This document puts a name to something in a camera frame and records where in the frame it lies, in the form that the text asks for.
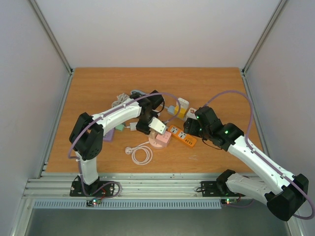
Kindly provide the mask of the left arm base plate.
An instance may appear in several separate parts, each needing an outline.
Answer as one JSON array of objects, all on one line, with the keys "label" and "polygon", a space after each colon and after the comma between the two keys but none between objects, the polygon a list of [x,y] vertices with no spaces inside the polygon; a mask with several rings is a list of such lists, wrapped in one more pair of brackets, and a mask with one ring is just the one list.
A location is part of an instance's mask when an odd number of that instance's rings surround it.
[{"label": "left arm base plate", "polygon": [[87,185],[77,176],[71,184],[71,197],[112,197],[114,195],[115,183],[112,181],[101,181],[99,178],[91,185]]}]

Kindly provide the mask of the white cube socket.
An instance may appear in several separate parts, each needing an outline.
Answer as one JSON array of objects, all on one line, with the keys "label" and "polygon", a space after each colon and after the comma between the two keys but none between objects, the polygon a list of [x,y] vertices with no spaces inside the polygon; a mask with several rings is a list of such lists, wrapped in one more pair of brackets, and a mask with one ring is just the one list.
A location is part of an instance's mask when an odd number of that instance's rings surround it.
[{"label": "white cube socket", "polygon": [[186,119],[191,118],[191,119],[197,119],[195,115],[196,109],[195,108],[189,108],[187,113],[186,113]]}]

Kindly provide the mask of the yellow cube socket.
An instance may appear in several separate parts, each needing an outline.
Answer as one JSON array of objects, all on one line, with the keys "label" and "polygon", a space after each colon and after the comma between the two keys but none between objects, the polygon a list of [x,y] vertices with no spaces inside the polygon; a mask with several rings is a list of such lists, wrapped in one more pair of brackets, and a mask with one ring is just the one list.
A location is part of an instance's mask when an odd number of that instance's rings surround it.
[{"label": "yellow cube socket", "polygon": [[184,120],[187,113],[187,107],[179,107],[178,105],[174,108],[174,114],[176,118]]}]

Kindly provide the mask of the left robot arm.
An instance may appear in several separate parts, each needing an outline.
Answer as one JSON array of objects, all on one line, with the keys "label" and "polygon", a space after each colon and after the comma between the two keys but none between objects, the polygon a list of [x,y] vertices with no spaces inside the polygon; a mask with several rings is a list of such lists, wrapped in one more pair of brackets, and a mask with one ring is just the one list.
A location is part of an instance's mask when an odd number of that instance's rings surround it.
[{"label": "left robot arm", "polygon": [[82,113],[69,136],[71,147],[68,158],[75,159],[79,166],[81,192],[95,195],[100,189],[96,158],[103,146],[103,136],[119,124],[137,118],[136,130],[150,135],[152,131],[164,134],[165,124],[158,119],[155,109],[164,102],[161,93],[142,95],[133,93],[126,101],[99,114]]}]

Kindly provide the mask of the white usb charger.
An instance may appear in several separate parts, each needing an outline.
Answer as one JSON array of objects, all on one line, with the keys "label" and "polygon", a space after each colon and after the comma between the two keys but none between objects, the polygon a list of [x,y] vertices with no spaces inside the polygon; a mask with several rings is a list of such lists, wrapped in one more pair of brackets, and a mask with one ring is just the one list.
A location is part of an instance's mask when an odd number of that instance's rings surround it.
[{"label": "white usb charger", "polygon": [[136,122],[131,122],[129,124],[130,131],[136,131],[136,126],[137,126]]}]

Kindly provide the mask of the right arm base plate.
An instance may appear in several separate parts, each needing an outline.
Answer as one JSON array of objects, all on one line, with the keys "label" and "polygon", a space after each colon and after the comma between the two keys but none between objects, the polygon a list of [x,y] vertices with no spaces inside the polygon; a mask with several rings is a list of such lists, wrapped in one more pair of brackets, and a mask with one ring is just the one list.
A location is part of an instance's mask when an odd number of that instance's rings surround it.
[{"label": "right arm base plate", "polygon": [[196,192],[201,192],[202,197],[243,197],[244,195],[233,192],[222,193],[217,187],[216,181],[202,181]]}]

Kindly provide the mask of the white plug adapter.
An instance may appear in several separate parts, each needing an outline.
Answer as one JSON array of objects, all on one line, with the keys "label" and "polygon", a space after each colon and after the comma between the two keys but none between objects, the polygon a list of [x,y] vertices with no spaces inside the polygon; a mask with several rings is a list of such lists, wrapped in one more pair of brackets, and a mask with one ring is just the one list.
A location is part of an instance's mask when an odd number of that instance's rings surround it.
[{"label": "white plug adapter", "polygon": [[189,108],[189,102],[183,98],[178,98],[178,101],[176,103],[176,108],[179,109],[184,109],[184,110],[187,110]]}]

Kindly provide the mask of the pink cube socket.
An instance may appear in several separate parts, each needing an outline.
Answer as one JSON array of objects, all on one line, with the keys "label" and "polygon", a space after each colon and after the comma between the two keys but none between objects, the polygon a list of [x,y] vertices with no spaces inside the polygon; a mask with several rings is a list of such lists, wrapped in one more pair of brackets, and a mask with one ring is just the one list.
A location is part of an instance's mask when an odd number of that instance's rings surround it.
[{"label": "pink cube socket", "polygon": [[171,139],[172,134],[168,131],[165,131],[163,135],[157,134],[156,136],[156,143],[158,145],[161,145],[162,147],[168,146],[170,139]]}]

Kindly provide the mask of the beige cube socket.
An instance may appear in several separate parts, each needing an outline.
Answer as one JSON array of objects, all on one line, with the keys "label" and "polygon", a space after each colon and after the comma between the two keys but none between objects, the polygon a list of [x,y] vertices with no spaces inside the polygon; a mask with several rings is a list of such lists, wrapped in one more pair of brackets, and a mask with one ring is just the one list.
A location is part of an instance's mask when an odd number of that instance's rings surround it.
[{"label": "beige cube socket", "polygon": [[158,132],[156,132],[155,130],[151,130],[150,133],[149,133],[149,135],[148,135],[148,137],[149,137],[150,139],[155,139],[156,136],[157,136],[157,134],[158,134]]}]

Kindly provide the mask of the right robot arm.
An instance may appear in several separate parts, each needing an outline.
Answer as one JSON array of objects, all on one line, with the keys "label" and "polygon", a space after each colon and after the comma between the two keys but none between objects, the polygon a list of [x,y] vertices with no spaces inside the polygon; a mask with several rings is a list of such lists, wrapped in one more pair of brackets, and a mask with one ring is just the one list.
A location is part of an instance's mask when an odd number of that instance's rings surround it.
[{"label": "right robot arm", "polygon": [[211,141],[245,163],[262,181],[255,181],[233,170],[226,170],[216,179],[223,196],[231,193],[245,195],[267,206],[282,221],[288,221],[306,201],[309,180],[294,175],[271,160],[232,123],[222,124],[208,106],[195,111],[194,118],[184,122],[184,133]]}]

